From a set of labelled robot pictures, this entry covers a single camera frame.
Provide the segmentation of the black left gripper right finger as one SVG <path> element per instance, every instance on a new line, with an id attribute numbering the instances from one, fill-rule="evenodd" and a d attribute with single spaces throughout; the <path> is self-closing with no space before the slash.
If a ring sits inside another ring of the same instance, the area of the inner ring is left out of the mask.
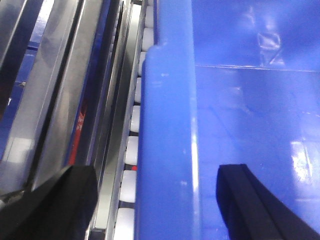
<path id="1" fill-rule="evenodd" d="M 245 164 L 220 165 L 216 200 L 232 240 L 318 240 L 319 233 L 276 198 Z"/>

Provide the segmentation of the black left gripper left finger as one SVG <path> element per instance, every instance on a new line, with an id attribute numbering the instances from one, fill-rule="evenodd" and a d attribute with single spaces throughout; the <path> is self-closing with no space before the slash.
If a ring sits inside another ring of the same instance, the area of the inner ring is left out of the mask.
<path id="1" fill-rule="evenodd" d="M 83 240 L 97 201 L 94 167 L 67 166 L 0 211 L 0 238 Z"/>

